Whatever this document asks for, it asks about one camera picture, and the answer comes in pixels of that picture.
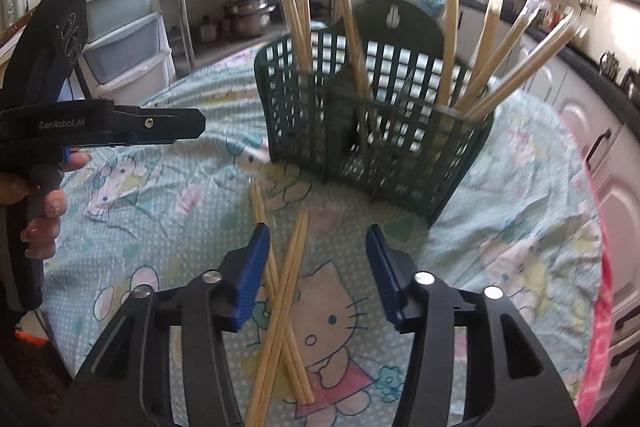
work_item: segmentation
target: green plastic basket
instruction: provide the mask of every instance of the green plastic basket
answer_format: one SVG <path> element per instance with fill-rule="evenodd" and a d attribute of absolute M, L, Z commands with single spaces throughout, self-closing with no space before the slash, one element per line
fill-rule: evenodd
<path fill-rule="evenodd" d="M 344 25 L 313 32 L 314 73 L 300 73 L 290 36 L 258 52 L 255 76 L 272 161 L 284 160 L 424 216 L 431 225 L 484 146 L 493 115 L 470 123 L 434 105 L 444 38 L 435 20 L 404 0 L 354 8 L 373 99 L 356 95 Z M 457 62 L 452 100 L 465 82 Z M 375 111 L 377 139 L 359 146 L 356 111 Z"/>

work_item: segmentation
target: human hand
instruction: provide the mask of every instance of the human hand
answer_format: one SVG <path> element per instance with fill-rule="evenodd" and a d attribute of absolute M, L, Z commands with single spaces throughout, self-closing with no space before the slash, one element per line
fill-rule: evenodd
<path fill-rule="evenodd" d="M 84 167 L 91 156 L 83 152 L 73 152 L 69 163 L 63 166 L 65 172 Z M 39 187 L 29 184 L 15 174 L 0 172 L 0 204 L 15 204 L 27 196 L 36 194 Z M 20 239 L 29 245 L 25 256 L 31 259 L 50 259 L 56 253 L 56 238 L 60 233 L 60 216 L 66 213 L 66 198 L 62 190 L 53 190 L 44 198 L 44 217 L 33 219 L 20 232 Z"/>

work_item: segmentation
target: light blue bedsheet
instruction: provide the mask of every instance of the light blue bedsheet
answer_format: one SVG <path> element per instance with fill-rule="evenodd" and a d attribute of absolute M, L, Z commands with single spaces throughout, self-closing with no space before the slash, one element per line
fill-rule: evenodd
<path fill-rule="evenodd" d="M 495 113 L 484 150 L 435 225 L 293 165 L 268 163 L 264 116 L 249 50 L 193 73 L 149 105 L 199 107 L 207 130 L 172 146 L 93 151 L 68 175 L 69 211 L 58 253 L 46 264 L 44 310 L 72 372 L 129 291 L 183 285 L 245 245 L 254 227 L 248 184 L 267 188 L 278 252 L 296 214 L 310 211 L 308 243 L 292 323 L 316 403 L 292 402 L 279 378 L 268 425 L 391 425 L 412 342 L 386 322 L 364 250 L 379 223 L 394 248 L 450 285 L 480 291 L 496 284 L 532 324 L 578 392 L 588 357 L 592 310 L 602 276 L 598 211 L 574 140 L 549 107 L 517 92 Z M 234 386 L 244 411 L 268 323 L 264 291 L 254 317 L 226 336 Z M 174 334 L 172 384 L 177 420 L 186 422 Z M 465 339 L 456 359 L 465 357 Z M 456 377 L 451 422 L 461 419 Z"/>

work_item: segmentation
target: wooden chopstick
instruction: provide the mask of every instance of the wooden chopstick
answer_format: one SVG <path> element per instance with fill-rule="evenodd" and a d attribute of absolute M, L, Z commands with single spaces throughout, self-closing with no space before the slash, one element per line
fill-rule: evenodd
<path fill-rule="evenodd" d="M 472 81 L 466 87 L 464 95 L 458 100 L 454 109 L 465 112 L 471 107 L 472 103 L 474 103 L 475 99 L 478 97 L 478 94 L 480 94 L 484 89 L 484 86 L 486 86 L 489 79 L 495 73 L 495 70 L 498 69 L 500 64 L 513 49 L 516 42 L 518 42 L 520 37 L 523 35 L 524 30 L 526 30 L 534 21 L 538 15 L 538 11 L 540 10 L 540 5 L 540 0 L 527 1 L 522 12 L 518 15 L 516 22 L 509 29 L 507 35 L 502 40 L 487 64 L 475 77 L 472 76 Z"/>
<path fill-rule="evenodd" d="M 449 107 L 451 97 L 451 80 L 453 68 L 456 63 L 456 47 L 458 46 L 458 14 L 460 13 L 460 0 L 446 0 L 445 4 L 445 32 L 444 32 L 444 57 L 442 57 L 442 72 L 440 83 L 436 93 L 436 103 Z"/>
<path fill-rule="evenodd" d="M 528 78 L 555 57 L 571 39 L 580 31 L 571 15 L 567 16 L 556 28 L 549 33 L 544 41 L 533 52 L 511 71 L 503 83 L 491 94 L 477 101 L 466 113 L 469 120 L 482 120 L 511 93 L 518 89 Z"/>
<path fill-rule="evenodd" d="M 344 32 L 346 34 L 356 92 L 363 98 L 373 98 L 369 87 L 369 74 L 367 73 L 367 66 L 362 52 L 362 41 L 360 40 L 355 20 L 353 19 L 351 0 L 338 0 L 338 6 L 340 6 L 340 10 L 342 11 Z M 360 136 L 360 149 L 362 153 L 366 155 L 369 151 L 369 127 L 371 126 L 371 130 L 375 133 L 376 118 L 370 112 L 369 123 L 367 123 L 366 112 L 363 107 L 359 108 L 356 114 L 360 128 L 358 133 Z"/>
<path fill-rule="evenodd" d="M 296 0 L 296 7 L 298 8 L 298 17 L 302 27 L 302 36 L 305 41 L 306 54 L 308 55 L 309 64 L 312 64 L 311 8 L 309 6 L 309 0 Z"/>
<path fill-rule="evenodd" d="M 264 426 L 280 359 L 280 350 L 286 333 L 287 321 L 283 320 L 283 318 L 289 317 L 298 280 L 298 272 L 300 271 L 302 252 L 305 247 L 308 222 L 308 212 L 302 210 L 296 219 L 296 225 L 289 241 L 287 256 L 282 267 L 284 283 L 280 284 L 274 307 L 271 309 L 269 328 L 267 329 L 267 336 L 262 348 L 262 356 L 260 357 L 258 373 L 254 383 L 254 390 L 257 387 L 258 391 L 252 393 L 246 427 Z"/>
<path fill-rule="evenodd" d="M 255 222 L 268 224 L 269 220 L 264 205 L 264 198 L 262 197 L 262 188 L 256 180 L 251 182 L 249 194 L 251 195 L 252 211 L 254 213 Z M 280 277 L 278 275 L 276 256 L 273 251 L 273 239 L 271 241 L 271 248 L 269 249 L 269 256 L 267 258 L 264 275 L 265 282 L 267 283 L 267 290 L 269 292 L 269 298 L 271 299 L 271 302 L 274 303 L 280 285 Z M 289 375 L 289 383 L 294 397 L 300 405 L 314 403 L 316 401 L 316 397 L 311 390 L 309 378 L 305 370 L 305 364 L 300 356 L 296 336 L 288 317 L 285 340 L 283 347 L 285 367 L 287 369 L 287 374 Z"/>
<path fill-rule="evenodd" d="M 469 64 L 473 68 L 471 73 L 470 84 L 478 76 L 478 73 L 485 67 L 491 57 L 491 50 L 494 45 L 495 30 L 500 22 L 500 12 L 502 12 L 502 3 L 504 0 L 489 0 L 484 14 L 484 24 L 482 25 L 482 33 L 478 40 L 476 53 L 472 63 Z"/>
<path fill-rule="evenodd" d="M 302 24 L 298 15 L 295 0 L 280 0 L 287 25 L 291 32 L 291 42 L 293 53 L 296 57 L 298 67 L 303 73 L 311 73 L 311 62 L 306 52 L 305 38 L 302 31 Z"/>

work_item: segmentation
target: black countertop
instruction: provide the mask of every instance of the black countertop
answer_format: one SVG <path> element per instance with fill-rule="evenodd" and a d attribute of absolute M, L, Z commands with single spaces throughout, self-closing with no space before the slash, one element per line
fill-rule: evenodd
<path fill-rule="evenodd" d="M 460 4 L 482 12 L 486 11 L 486 4 L 478 0 L 460 0 Z M 505 19 L 505 22 L 511 23 L 511 21 L 507 19 Z M 538 42 L 546 37 L 546 33 L 541 30 L 528 29 L 526 34 Z M 558 56 L 562 58 L 578 76 L 584 79 L 591 89 L 593 89 L 609 107 L 611 112 L 613 112 L 636 136 L 636 139 L 640 141 L 640 110 L 636 109 L 616 84 L 600 75 L 597 63 L 572 45 L 565 47 Z"/>

